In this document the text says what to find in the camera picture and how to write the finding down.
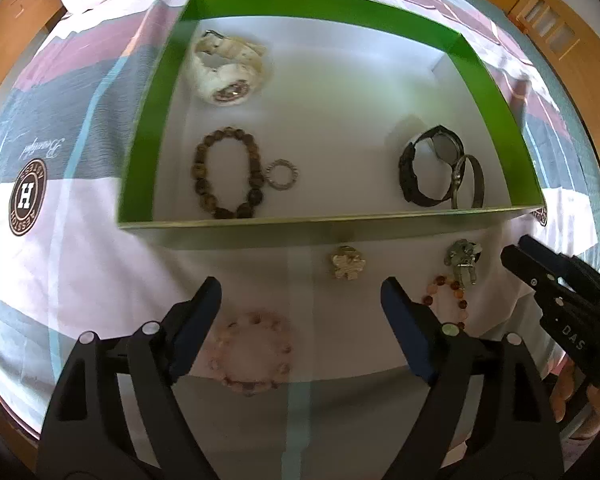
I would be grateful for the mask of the person's right hand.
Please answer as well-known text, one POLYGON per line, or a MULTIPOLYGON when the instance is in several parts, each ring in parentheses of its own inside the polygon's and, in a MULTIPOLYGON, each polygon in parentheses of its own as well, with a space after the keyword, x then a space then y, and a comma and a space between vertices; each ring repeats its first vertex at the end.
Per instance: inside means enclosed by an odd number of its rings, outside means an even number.
POLYGON ((600 387, 592 385, 566 356, 557 368, 549 402, 562 438, 587 440, 600 431, 600 387))

